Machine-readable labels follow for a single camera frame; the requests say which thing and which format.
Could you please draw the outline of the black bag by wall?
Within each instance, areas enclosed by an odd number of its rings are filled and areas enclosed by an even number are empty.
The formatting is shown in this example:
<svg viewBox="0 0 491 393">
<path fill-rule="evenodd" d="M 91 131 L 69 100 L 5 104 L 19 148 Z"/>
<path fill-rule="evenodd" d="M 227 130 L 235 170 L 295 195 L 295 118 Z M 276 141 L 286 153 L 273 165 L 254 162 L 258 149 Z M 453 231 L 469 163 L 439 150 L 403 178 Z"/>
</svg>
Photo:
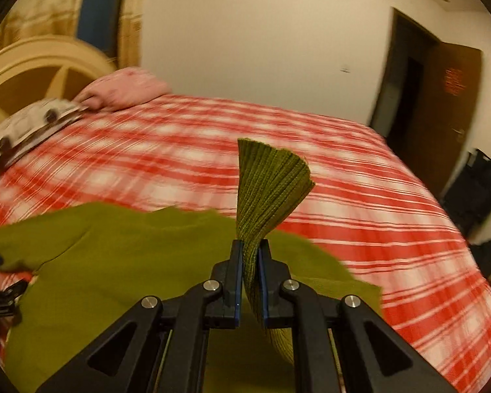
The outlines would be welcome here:
<svg viewBox="0 0 491 393">
<path fill-rule="evenodd" d="M 472 244 L 471 236 L 491 215 L 491 158 L 480 149 L 468 154 L 460 170 L 439 200 L 458 228 L 481 274 L 491 276 L 491 239 Z"/>
</svg>

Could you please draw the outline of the green striped knit sweater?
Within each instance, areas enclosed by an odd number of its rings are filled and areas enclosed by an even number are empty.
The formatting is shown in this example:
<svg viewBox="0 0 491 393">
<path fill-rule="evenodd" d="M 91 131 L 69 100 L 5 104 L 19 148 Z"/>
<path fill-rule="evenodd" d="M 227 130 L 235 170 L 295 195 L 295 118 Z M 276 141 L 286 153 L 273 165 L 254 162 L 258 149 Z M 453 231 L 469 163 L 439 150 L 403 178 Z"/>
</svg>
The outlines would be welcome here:
<svg viewBox="0 0 491 393">
<path fill-rule="evenodd" d="M 245 245 L 248 296 L 257 286 L 256 249 L 267 239 L 274 257 L 319 294 L 357 294 L 380 309 L 379 287 L 355 279 L 309 240 L 278 230 L 313 188 L 305 161 L 250 139 L 238 141 L 238 160 L 233 218 L 90 202 L 0 227 L 4 269 L 35 276 L 5 351 L 6 373 L 20 391 L 35 391 L 142 297 L 167 300 L 203 281 L 234 239 Z"/>
</svg>

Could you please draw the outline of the pink pillow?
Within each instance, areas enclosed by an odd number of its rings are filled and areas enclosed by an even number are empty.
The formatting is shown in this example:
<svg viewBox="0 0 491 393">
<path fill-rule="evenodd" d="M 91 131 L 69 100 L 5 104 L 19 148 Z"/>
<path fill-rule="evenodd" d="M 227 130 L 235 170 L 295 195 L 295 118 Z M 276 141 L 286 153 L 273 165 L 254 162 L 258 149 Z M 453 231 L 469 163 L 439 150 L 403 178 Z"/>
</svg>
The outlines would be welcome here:
<svg viewBox="0 0 491 393">
<path fill-rule="evenodd" d="M 148 103 L 171 92 L 168 83 L 159 80 L 150 71 L 130 66 L 96 79 L 81 90 L 73 101 L 88 110 L 116 112 Z"/>
</svg>

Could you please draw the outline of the dark brown wooden door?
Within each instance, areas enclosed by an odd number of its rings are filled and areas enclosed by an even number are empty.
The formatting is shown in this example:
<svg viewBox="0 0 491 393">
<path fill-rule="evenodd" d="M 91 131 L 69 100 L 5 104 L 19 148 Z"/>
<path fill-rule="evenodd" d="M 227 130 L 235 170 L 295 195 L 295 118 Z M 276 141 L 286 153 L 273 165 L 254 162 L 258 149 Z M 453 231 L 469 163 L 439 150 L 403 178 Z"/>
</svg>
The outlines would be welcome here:
<svg viewBox="0 0 491 393">
<path fill-rule="evenodd" d="M 389 50 L 369 125 L 441 196 L 475 114 L 481 50 L 451 44 L 394 9 Z"/>
</svg>

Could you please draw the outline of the beige patterned curtain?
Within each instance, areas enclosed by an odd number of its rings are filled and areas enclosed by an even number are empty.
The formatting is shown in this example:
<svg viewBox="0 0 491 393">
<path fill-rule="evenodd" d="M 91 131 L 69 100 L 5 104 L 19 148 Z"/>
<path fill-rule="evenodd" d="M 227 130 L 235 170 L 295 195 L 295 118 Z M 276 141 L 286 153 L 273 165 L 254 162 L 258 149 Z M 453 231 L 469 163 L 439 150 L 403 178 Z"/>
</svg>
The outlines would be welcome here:
<svg viewBox="0 0 491 393">
<path fill-rule="evenodd" d="M 35 36 L 71 36 L 118 67 L 142 56 L 143 0 L 16 0 L 0 23 L 0 50 Z"/>
</svg>

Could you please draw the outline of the cream wooden headboard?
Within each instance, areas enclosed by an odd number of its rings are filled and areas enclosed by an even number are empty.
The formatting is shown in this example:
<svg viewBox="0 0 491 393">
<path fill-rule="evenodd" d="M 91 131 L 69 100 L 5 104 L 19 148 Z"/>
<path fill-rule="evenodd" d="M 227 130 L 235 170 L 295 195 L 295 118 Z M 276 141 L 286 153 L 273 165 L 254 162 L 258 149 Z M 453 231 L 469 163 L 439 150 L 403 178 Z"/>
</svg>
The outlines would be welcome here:
<svg viewBox="0 0 491 393">
<path fill-rule="evenodd" d="M 0 123 L 43 99 L 73 100 L 116 69 L 102 51 L 69 36 L 36 36 L 0 50 Z"/>
</svg>

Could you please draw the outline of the red white plaid bedsheet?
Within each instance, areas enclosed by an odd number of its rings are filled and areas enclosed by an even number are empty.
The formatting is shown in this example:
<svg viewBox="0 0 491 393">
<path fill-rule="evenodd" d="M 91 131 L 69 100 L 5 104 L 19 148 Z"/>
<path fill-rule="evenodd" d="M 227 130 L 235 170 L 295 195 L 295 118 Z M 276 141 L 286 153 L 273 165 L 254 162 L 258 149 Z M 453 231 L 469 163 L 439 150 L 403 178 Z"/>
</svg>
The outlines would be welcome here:
<svg viewBox="0 0 491 393">
<path fill-rule="evenodd" d="M 385 320 L 461 392 L 491 379 L 491 287 L 433 195 L 373 130 L 275 107 L 166 95 L 88 115 L 0 176 L 0 226 L 91 201 L 217 209 L 253 235 L 311 240 L 292 268 L 341 261 Z"/>
</svg>

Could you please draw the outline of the white car print pillow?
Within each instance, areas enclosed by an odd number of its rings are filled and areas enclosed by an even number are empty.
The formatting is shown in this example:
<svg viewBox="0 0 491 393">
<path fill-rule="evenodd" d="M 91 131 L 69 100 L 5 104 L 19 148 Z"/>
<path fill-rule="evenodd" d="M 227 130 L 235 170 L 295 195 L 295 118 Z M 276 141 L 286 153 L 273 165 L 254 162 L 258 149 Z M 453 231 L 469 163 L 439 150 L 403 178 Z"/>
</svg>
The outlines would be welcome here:
<svg viewBox="0 0 491 393">
<path fill-rule="evenodd" d="M 0 123 L 0 166 L 9 167 L 84 112 L 83 105 L 60 99 L 39 100 L 20 109 Z"/>
</svg>

